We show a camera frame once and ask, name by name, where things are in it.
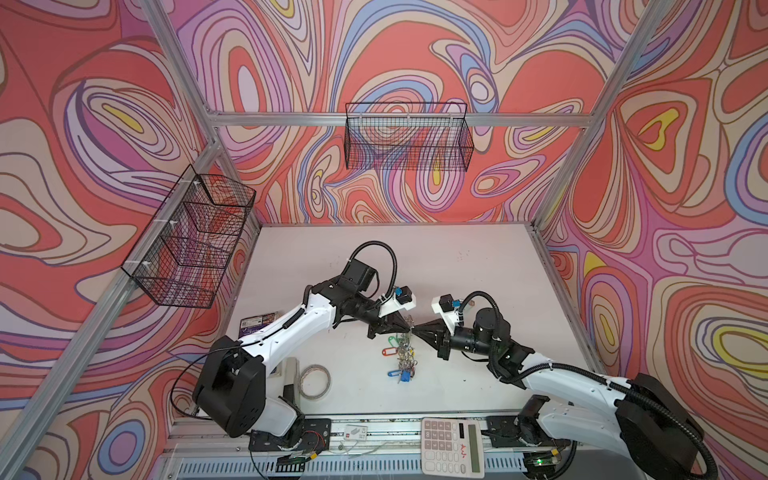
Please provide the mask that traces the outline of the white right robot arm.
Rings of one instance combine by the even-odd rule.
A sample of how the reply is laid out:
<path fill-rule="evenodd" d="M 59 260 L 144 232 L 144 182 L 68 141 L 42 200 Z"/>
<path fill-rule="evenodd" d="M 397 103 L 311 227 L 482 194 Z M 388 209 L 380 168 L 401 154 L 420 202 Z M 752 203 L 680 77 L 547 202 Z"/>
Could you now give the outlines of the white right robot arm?
<path fill-rule="evenodd" d="M 443 295 L 437 319 L 413 327 L 439 358 L 475 354 L 500 383 L 531 393 L 517 417 L 520 436 L 589 444 L 631 459 L 653 479 L 716 479 L 703 428 L 657 378 L 608 376 L 556 362 L 515 341 L 511 326 L 487 293 L 464 300 Z"/>

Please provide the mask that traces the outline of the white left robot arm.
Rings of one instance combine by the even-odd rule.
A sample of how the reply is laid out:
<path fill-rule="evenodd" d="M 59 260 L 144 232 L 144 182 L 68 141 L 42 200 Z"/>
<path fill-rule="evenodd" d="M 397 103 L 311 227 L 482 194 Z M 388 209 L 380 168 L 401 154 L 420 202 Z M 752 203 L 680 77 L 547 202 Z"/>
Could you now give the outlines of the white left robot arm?
<path fill-rule="evenodd" d="M 386 291 L 377 299 L 365 292 L 378 272 L 358 259 L 369 247 L 384 249 L 392 261 Z M 362 243 L 339 275 L 307 286 L 297 307 L 256 333 L 216 340 L 200 357 L 204 364 L 192 401 L 231 438 L 252 430 L 292 435 L 301 423 L 301 411 L 293 401 L 268 394 L 269 374 L 314 335 L 344 322 L 366 324 L 369 339 L 409 332 L 403 313 L 415 307 L 416 298 L 409 287 L 396 285 L 397 273 L 391 246 L 379 240 Z"/>

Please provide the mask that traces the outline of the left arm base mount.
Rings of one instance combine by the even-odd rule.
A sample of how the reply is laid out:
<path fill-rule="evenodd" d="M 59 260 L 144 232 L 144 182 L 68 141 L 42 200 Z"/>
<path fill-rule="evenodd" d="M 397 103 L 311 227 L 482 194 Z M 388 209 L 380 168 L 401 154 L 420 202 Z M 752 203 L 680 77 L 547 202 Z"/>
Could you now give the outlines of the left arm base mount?
<path fill-rule="evenodd" d="M 329 449 L 331 431 L 330 418 L 299 417 L 283 436 L 252 431 L 248 450 L 250 453 L 276 453 L 279 464 L 304 463 Z"/>

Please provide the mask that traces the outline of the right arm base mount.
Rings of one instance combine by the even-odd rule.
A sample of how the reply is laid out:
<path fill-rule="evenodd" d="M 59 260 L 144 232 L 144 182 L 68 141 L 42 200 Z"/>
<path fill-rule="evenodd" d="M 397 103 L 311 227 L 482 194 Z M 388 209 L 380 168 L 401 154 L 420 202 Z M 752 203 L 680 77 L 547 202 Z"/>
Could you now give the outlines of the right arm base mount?
<path fill-rule="evenodd" d="M 481 431 L 494 448 L 538 447 L 523 454 L 528 479 L 560 479 L 572 466 L 578 443 L 555 439 L 539 425 L 542 408 L 550 402 L 545 395 L 532 395 L 521 411 L 512 416 L 489 416 Z"/>

